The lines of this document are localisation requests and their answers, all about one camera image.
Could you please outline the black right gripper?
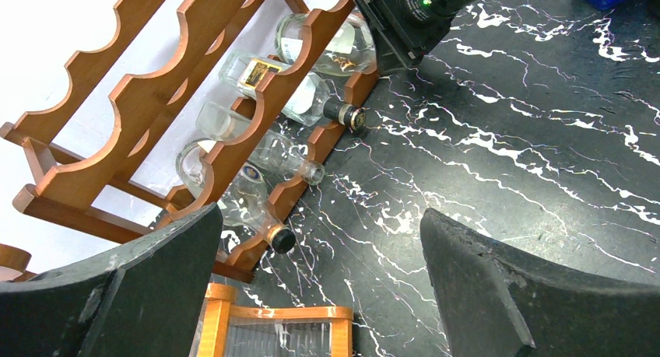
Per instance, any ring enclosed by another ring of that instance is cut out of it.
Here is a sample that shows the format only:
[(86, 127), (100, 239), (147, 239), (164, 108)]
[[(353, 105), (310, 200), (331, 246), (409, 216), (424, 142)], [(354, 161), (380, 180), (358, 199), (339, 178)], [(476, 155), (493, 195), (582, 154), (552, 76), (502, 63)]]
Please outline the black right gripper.
[(418, 65), (465, 0), (354, 0), (372, 34), (380, 76)]

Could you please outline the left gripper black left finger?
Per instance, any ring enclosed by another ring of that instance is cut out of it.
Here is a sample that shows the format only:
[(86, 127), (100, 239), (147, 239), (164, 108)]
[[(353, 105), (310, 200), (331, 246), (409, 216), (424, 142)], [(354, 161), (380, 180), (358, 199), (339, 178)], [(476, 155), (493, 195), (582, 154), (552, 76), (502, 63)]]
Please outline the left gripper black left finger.
[(101, 254), (1, 285), (3, 356), (186, 356), (223, 217), (206, 205)]

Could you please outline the clear bottle with cork cap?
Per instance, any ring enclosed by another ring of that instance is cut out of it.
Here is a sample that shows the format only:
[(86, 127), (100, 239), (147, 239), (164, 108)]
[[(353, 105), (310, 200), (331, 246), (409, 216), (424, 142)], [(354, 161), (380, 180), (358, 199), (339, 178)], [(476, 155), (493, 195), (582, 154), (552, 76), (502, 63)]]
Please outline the clear bottle with cork cap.
[[(307, 15), (289, 14), (276, 26), (275, 47), (281, 61), (291, 65), (303, 47), (302, 26)], [(367, 23), (353, 11), (329, 41), (312, 70), (327, 75), (346, 77), (363, 72), (376, 61), (376, 50)]]

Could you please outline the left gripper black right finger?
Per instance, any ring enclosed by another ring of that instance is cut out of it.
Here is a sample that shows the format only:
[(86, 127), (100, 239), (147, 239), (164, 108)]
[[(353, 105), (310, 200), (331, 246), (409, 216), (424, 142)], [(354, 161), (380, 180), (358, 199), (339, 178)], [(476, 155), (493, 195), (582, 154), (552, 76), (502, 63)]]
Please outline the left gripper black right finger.
[(454, 356), (657, 356), (659, 287), (593, 275), (427, 209), (420, 240)]

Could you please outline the clear bottle with black label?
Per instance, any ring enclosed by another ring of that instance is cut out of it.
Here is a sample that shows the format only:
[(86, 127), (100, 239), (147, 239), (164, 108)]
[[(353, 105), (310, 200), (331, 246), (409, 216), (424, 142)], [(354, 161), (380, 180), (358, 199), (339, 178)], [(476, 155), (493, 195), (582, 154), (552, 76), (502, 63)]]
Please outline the clear bottle with black label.
[[(221, 66), (219, 79), (243, 96), (255, 100), (258, 86), (267, 74), (278, 74), (289, 67), (281, 61), (249, 52), (232, 51)], [(276, 86), (290, 94), (282, 103), (281, 113), (300, 124), (310, 127), (322, 118), (353, 130), (360, 130), (365, 124), (363, 108), (334, 97), (327, 82), (315, 72), (308, 72), (291, 87), (285, 87), (282, 82)]]

